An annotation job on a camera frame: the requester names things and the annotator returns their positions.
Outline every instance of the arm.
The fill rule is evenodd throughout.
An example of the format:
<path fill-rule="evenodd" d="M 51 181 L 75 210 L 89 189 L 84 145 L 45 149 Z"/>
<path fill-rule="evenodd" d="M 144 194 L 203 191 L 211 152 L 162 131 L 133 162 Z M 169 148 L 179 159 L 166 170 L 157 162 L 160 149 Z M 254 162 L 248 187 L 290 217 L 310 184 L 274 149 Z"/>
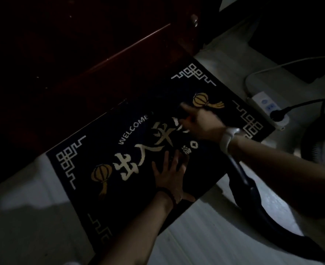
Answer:
<path fill-rule="evenodd" d="M 179 157 L 180 154 L 176 151 L 169 170 L 168 151 L 166 151 L 162 173 L 157 170 L 155 162 L 152 163 L 156 187 L 168 189 L 176 203 L 182 199 L 194 202 L 194 197 L 182 190 L 188 158 L 185 158 L 181 168 L 176 171 Z M 158 191 L 144 211 L 123 230 L 101 260 L 100 265 L 146 264 L 160 228 L 172 209 L 173 202 L 169 195 Z"/>
<path fill-rule="evenodd" d="M 225 126 L 216 115 L 184 104 L 182 107 L 195 118 L 181 120 L 186 129 L 202 139 L 220 142 Z M 299 213 L 325 217 L 325 167 L 241 136 L 231 140 L 228 151 Z"/>

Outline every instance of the tile floor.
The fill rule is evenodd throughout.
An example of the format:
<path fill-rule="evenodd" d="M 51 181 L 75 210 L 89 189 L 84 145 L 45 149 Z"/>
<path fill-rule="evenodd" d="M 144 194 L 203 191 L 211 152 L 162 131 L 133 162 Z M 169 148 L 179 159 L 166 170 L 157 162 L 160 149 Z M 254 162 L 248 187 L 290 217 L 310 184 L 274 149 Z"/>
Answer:
<path fill-rule="evenodd" d="M 243 22 L 196 55 L 213 75 L 240 97 L 244 77 L 276 66 L 250 48 L 254 24 Z M 285 107 L 325 97 L 325 76 L 307 85 L 284 69 L 256 75 L 252 92 L 266 91 Z M 291 123 L 265 143 L 294 152 L 319 113 L 319 105 L 289 113 Z M 288 206 L 252 173 L 262 204 L 278 223 L 301 233 Z M 157 239 L 149 265 L 320 264 L 285 253 L 244 220 L 223 177 Z M 0 264 L 86 264 L 94 252 L 49 160 L 43 154 L 0 184 Z"/>

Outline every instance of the doormat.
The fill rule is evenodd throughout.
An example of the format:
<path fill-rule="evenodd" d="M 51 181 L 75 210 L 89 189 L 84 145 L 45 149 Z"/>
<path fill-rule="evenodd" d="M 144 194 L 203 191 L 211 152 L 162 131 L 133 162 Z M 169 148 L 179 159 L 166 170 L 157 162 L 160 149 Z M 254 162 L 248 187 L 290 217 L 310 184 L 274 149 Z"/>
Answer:
<path fill-rule="evenodd" d="M 116 236 L 154 196 L 154 160 L 190 155 L 183 190 L 200 198 L 225 174 L 219 146 L 193 137 L 178 122 L 181 102 L 213 111 L 226 126 L 262 141 L 274 127 L 195 59 L 176 66 L 149 93 L 125 101 L 47 152 L 94 251 Z M 192 203 L 182 200 L 164 230 Z"/>

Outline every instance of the power strip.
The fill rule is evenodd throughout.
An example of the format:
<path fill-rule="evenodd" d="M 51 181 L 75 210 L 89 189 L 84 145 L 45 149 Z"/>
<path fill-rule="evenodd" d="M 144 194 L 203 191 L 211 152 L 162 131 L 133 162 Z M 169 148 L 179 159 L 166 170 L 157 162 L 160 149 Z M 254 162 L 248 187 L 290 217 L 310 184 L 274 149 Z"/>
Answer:
<path fill-rule="evenodd" d="M 257 111 L 259 111 L 264 116 L 264 118 L 266 118 L 266 120 L 278 130 L 284 130 L 285 126 L 290 121 L 290 118 L 287 114 L 280 122 L 275 122 L 270 118 L 272 111 L 281 110 L 281 108 L 265 92 L 260 92 L 254 95 L 252 98 L 248 98 L 247 102 Z"/>

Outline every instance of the white watch strap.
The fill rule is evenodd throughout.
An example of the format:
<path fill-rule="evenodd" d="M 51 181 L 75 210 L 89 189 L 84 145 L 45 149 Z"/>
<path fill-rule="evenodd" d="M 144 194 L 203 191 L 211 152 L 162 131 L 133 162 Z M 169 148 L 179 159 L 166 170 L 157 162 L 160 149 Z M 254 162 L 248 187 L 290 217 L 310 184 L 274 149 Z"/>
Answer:
<path fill-rule="evenodd" d="M 224 131 L 224 134 L 221 137 L 220 144 L 219 144 L 220 150 L 223 153 L 228 154 L 227 148 L 228 148 L 230 141 L 235 136 L 235 134 L 239 134 L 239 133 L 241 133 L 241 129 L 239 129 L 239 128 L 234 128 L 234 127 L 226 128 L 226 130 Z"/>

